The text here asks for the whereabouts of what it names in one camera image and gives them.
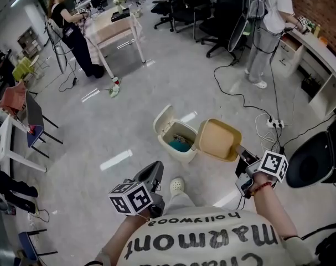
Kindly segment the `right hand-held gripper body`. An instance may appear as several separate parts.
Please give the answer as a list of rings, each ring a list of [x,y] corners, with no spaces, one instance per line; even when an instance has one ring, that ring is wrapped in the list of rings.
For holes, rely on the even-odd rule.
[[[273,187],[277,182],[282,182],[288,169],[288,161],[284,155],[265,151],[263,157],[252,165],[245,164],[245,173],[237,176],[236,187],[244,198],[250,198],[250,188],[254,184],[254,174],[262,172]]]

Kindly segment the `cream trash bin with lid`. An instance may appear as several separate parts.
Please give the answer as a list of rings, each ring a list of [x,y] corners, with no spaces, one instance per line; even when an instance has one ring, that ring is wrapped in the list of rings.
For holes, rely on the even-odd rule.
[[[177,119],[171,104],[168,104],[155,118],[153,129],[159,143],[179,162],[189,163],[197,154],[197,150],[194,147],[194,141],[197,136],[196,129],[184,121]],[[190,150],[187,152],[175,150],[168,145],[173,140],[189,142],[191,144]]]

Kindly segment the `person's right forearm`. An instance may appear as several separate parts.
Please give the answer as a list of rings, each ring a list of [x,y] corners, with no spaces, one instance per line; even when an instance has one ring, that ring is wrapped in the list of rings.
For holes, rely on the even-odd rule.
[[[298,236],[296,227],[271,186],[267,174],[257,172],[251,187],[256,211],[265,217],[282,238]]]

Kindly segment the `person's light trousers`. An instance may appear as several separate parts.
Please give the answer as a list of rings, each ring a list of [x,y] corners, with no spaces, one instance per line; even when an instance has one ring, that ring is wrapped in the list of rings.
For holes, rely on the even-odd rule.
[[[176,210],[195,207],[195,204],[185,192],[178,192],[174,194],[166,205],[163,214],[168,215]]]

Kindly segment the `black round chair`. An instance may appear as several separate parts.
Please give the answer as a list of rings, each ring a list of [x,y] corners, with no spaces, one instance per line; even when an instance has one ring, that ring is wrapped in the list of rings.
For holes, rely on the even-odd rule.
[[[302,144],[288,163],[286,181],[291,188],[336,183],[336,121]]]

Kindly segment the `white power strip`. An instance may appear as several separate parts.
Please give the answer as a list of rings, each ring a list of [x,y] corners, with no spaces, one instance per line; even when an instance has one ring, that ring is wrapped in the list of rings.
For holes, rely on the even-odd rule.
[[[269,128],[276,128],[276,129],[283,129],[285,127],[285,124],[282,120],[275,120],[268,118],[266,120],[266,125]]]

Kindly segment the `black crate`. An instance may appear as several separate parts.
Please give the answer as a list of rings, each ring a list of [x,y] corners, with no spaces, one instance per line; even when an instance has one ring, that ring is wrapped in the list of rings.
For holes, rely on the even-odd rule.
[[[310,98],[313,98],[320,88],[320,82],[311,76],[305,77],[301,82],[301,89],[306,92]]]

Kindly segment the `white flower bunch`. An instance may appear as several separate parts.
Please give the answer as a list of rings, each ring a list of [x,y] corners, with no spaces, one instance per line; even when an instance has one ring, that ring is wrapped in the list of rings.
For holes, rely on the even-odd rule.
[[[106,90],[108,91],[111,98],[115,98],[120,92],[120,86],[115,84],[114,86],[107,88]]]

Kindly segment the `black bag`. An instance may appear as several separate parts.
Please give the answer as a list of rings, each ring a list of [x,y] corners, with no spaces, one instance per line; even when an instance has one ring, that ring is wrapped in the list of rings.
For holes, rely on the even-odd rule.
[[[301,238],[306,240],[309,237],[322,232],[336,229],[336,223],[321,227],[312,231]],[[336,232],[332,233],[327,238],[324,238],[315,249],[315,255],[319,261],[318,266],[336,266]]]

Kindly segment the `white drawer cabinet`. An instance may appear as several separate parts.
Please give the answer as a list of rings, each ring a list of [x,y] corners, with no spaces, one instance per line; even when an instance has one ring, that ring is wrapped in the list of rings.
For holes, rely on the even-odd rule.
[[[290,77],[297,70],[304,50],[300,41],[290,34],[284,34],[273,57],[272,70],[284,78]]]

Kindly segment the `blue chair with black legs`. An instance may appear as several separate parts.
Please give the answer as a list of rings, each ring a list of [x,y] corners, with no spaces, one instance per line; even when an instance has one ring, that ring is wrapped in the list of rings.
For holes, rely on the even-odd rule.
[[[20,253],[22,257],[20,258],[18,266],[44,266],[41,262],[41,257],[58,254],[57,250],[38,253],[33,242],[32,237],[37,236],[43,232],[46,232],[47,229],[37,229],[34,231],[20,232],[18,238],[21,244]]]

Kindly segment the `grey chair with blue seat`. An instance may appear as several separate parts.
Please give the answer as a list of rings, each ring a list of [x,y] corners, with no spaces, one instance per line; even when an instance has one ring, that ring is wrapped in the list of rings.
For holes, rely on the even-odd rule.
[[[32,148],[37,153],[49,158],[47,154],[38,150],[34,145],[37,140],[42,141],[45,143],[45,140],[42,138],[42,134],[51,138],[52,140],[63,144],[62,141],[57,139],[56,137],[52,136],[51,134],[45,131],[44,120],[47,121],[49,124],[54,126],[55,128],[59,128],[58,125],[53,123],[49,120],[46,116],[43,115],[42,108],[40,105],[34,100],[31,96],[31,93],[27,90],[25,94],[25,108],[26,108],[26,115],[27,115],[27,122],[28,127],[30,130],[27,132],[27,144],[29,148]]]

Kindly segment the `black office chair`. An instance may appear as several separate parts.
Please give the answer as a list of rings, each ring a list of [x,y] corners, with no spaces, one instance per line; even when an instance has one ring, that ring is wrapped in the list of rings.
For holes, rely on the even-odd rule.
[[[174,15],[185,7],[184,0],[154,0],[153,4],[151,12],[162,15],[160,22],[156,23],[153,28],[157,29],[159,25],[169,23],[170,32],[174,32],[174,20],[177,20]]]
[[[211,16],[210,0],[173,0],[171,4],[171,17],[173,30],[176,33],[193,27],[193,39],[195,42],[201,41],[197,38],[197,22],[205,21]]]
[[[218,48],[228,48],[230,38],[242,13],[242,0],[216,0],[213,16],[203,21],[199,29],[207,36],[201,44],[211,42],[215,45],[206,53],[210,58]]]

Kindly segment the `black box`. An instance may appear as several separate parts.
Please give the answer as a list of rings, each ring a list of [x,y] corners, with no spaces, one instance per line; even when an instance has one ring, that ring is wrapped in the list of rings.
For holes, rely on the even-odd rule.
[[[111,17],[111,22],[119,21],[121,19],[127,18],[130,16],[130,10],[128,8],[125,8],[122,10],[122,12],[113,12]]]

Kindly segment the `grey shelf unit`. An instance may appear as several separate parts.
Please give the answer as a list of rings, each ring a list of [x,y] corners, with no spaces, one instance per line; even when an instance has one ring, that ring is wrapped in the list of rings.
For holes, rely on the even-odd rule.
[[[22,54],[28,58],[38,54],[43,46],[40,43],[39,37],[32,27],[29,27],[23,34],[21,34],[17,43],[22,49]]]

